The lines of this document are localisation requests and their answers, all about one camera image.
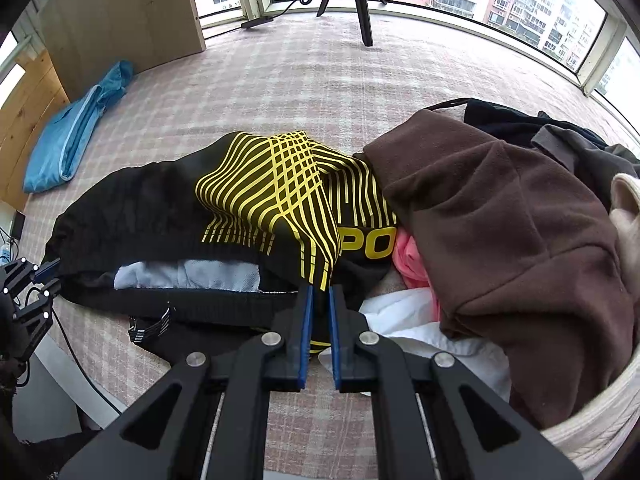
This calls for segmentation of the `black yellow sports sweatshirt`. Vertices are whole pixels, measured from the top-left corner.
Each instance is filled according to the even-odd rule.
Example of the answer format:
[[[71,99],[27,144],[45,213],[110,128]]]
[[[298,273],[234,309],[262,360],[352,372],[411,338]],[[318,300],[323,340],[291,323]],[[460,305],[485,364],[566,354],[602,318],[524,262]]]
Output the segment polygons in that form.
[[[398,220],[366,161],[303,131],[228,133],[173,162],[109,174],[55,221],[44,256],[73,304],[130,319],[168,363],[270,329],[311,292],[311,349],[329,343],[323,297],[358,309],[392,265]]]

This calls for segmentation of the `folded blue garment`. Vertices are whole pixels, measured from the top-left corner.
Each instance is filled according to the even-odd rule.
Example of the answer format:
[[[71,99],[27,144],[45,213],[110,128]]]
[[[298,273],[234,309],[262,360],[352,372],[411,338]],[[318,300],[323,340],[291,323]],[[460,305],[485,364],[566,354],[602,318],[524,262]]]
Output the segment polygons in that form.
[[[23,180],[26,194],[50,191],[75,177],[96,125],[126,94],[132,78],[132,63],[118,61],[81,99],[48,121],[29,157]]]

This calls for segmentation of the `white shirt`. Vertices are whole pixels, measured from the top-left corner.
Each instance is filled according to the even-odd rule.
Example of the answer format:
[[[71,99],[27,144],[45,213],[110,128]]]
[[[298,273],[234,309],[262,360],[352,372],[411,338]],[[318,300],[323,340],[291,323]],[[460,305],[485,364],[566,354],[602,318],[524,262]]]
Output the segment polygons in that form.
[[[395,341],[405,352],[424,358],[431,358],[439,351],[451,353],[501,399],[509,401],[511,378],[504,352],[483,338],[448,338],[436,320],[428,287],[366,299],[359,312],[367,319],[370,330]]]

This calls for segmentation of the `pine wood headboard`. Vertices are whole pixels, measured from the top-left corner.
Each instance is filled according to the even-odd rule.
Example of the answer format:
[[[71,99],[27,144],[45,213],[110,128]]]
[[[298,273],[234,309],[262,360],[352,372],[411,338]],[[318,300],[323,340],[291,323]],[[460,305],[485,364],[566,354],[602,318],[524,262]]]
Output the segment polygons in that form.
[[[23,210],[23,181],[29,157],[48,121],[70,102],[50,55],[17,57],[25,73],[1,107],[0,198]]]

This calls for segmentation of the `brown fleece garment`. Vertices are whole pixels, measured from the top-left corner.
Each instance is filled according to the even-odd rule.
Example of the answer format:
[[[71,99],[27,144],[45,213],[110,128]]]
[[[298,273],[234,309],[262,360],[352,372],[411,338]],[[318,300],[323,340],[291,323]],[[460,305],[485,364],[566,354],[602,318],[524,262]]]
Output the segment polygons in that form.
[[[420,110],[363,150],[451,338],[506,355],[511,405],[564,422],[628,365],[636,309],[600,200],[551,158]]]

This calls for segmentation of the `pink garment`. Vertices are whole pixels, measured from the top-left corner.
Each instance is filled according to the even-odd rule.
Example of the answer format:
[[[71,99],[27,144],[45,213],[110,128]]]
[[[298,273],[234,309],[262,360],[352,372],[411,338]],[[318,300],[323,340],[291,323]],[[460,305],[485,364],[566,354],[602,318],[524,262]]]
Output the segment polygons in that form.
[[[434,320],[439,321],[439,300],[426,272],[416,240],[404,228],[397,230],[392,258],[395,269],[400,274],[407,288],[427,288],[430,291]]]

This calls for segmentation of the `light wooden cabinet panel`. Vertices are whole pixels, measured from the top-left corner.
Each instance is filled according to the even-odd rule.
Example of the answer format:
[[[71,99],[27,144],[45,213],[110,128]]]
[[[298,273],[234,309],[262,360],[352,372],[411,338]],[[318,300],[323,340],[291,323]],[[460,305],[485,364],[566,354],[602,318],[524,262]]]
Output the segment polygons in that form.
[[[140,73],[205,50],[194,0],[44,0],[38,20],[72,101],[118,61]]]

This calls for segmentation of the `grey garment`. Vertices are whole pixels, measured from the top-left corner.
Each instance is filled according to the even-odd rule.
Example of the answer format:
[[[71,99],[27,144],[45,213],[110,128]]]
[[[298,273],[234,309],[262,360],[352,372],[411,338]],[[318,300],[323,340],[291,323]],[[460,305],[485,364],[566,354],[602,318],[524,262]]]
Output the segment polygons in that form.
[[[580,133],[544,125],[532,139],[541,151],[581,180],[607,210],[611,209],[611,183],[616,174],[639,175],[639,159],[622,144],[598,148]]]

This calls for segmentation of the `black power adapter bar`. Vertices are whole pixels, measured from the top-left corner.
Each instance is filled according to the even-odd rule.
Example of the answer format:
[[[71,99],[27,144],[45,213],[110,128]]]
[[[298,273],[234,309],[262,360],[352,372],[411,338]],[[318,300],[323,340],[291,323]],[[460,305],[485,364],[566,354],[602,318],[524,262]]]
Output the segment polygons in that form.
[[[254,18],[254,20],[245,21],[241,24],[242,29],[251,29],[260,25],[271,23],[273,17],[269,15],[261,16],[260,18]]]

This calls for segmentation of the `pink plaid table cloth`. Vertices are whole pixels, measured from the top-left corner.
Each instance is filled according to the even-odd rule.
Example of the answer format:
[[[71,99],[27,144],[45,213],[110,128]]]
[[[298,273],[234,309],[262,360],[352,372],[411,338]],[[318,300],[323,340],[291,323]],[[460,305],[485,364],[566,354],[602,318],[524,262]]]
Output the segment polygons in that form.
[[[374,47],[363,47],[356,18],[347,13],[290,14],[209,40],[203,53],[136,76],[100,121],[70,184],[29,199],[21,253],[39,260],[56,217],[112,171],[173,160],[236,130],[304,130],[352,154],[427,105],[472,96],[531,115],[543,110],[639,157],[639,135],[622,118],[525,55],[396,16],[375,15],[373,35]],[[166,373],[165,362],[130,344],[126,318],[64,299],[54,310],[82,367],[119,408]],[[98,424],[109,424],[116,413],[67,350],[52,326],[36,351],[32,380],[46,370],[58,390]],[[265,479],[375,478],[369,399],[341,396],[322,365],[309,371],[303,393],[272,397]]]

